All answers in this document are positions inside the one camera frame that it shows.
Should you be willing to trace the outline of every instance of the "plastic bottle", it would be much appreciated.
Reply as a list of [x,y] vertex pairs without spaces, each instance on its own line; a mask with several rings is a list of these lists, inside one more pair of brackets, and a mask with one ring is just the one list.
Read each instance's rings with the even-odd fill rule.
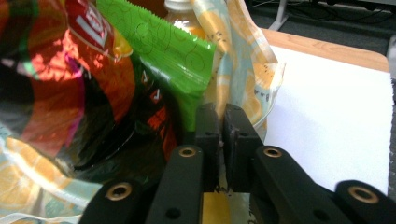
[[166,21],[190,34],[205,39],[205,31],[192,10],[190,0],[165,0],[164,5],[168,10],[168,14],[164,18]]

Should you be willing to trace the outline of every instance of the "screw hole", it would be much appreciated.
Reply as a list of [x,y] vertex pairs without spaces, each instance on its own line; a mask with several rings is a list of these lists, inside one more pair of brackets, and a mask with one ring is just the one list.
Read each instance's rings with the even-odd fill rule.
[[330,220],[329,215],[327,215],[327,213],[323,212],[322,210],[318,210],[318,209],[314,210],[314,216],[323,222],[327,222]]
[[369,189],[353,186],[348,189],[348,192],[352,197],[356,200],[361,201],[363,203],[378,203],[379,199],[372,191]]
[[166,217],[169,219],[178,219],[181,216],[181,212],[177,208],[169,208],[166,211]]
[[125,199],[132,193],[132,186],[129,183],[119,183],[112,186],[106,194],[111,201],[119,201]]
[[279,158],[282,156],[282,152],[275,149],[275,148],[266,148],[264,150],[264,154],[268,157],[272,157],[272,158]]
[[182,148],[182,149],[178,152],[178,154],[179,154],[180,156],[182,156],[182,157],[193,157],[193,156],[195,156],[195,153],[196,153],[195,149],[193,149],[193,148],[191,148],[191,147]]

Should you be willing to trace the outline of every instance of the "white paper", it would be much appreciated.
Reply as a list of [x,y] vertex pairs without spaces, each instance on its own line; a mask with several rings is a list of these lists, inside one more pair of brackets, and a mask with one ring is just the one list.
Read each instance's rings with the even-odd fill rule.
[[355,179],[388,192],[390,74],[273,47],[286,63],[265,145],[281,147],[321,186]]

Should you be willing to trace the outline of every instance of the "chip bag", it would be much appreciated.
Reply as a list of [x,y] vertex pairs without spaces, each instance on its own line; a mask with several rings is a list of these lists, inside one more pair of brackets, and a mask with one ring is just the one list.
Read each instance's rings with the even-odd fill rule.
[[0,122],[12,137],[86,180],[96,176],[87,170],[126,145],[147,151],[150,143],[151,153],[162,149],[164,163],[177,145],[170,120],[177,106],[93,4],[16,0],[0,6]]

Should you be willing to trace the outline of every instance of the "wooden table edge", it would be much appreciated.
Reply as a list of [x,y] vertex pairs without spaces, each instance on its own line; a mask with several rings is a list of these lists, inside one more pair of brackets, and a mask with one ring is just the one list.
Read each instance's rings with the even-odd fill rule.
[[389,71],[387,57],[377,52],[366,49],[356,49],[268,29],[262,29],[262,32],[271,46],[276,46],[283,49],[291,49],[298,52],[335,60],[337,62],[350,63],[378,71]]

